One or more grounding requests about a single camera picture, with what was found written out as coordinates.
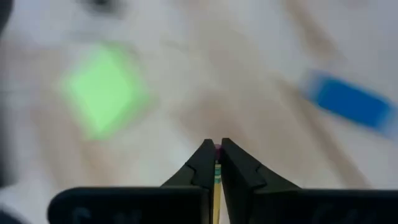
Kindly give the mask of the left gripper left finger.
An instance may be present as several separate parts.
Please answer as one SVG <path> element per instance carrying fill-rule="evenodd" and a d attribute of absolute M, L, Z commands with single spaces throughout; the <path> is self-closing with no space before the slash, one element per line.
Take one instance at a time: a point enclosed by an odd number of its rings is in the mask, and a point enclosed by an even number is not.
<path fill-rule="evenodd" d="M 159 187 L 75 187 L 48 207 L 50 223 L 211 223 L 215 144 L 206 139 Z"/>

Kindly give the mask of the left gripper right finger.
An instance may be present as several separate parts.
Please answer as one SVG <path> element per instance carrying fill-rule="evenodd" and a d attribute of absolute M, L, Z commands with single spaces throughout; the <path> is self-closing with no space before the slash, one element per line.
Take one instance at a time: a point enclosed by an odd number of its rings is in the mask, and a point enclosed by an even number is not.
<path fill-rule="evenodd" d="M 220 159 L 231 223 L 397 224 L 395 190 L 302 189 L 229 138 Z"/>

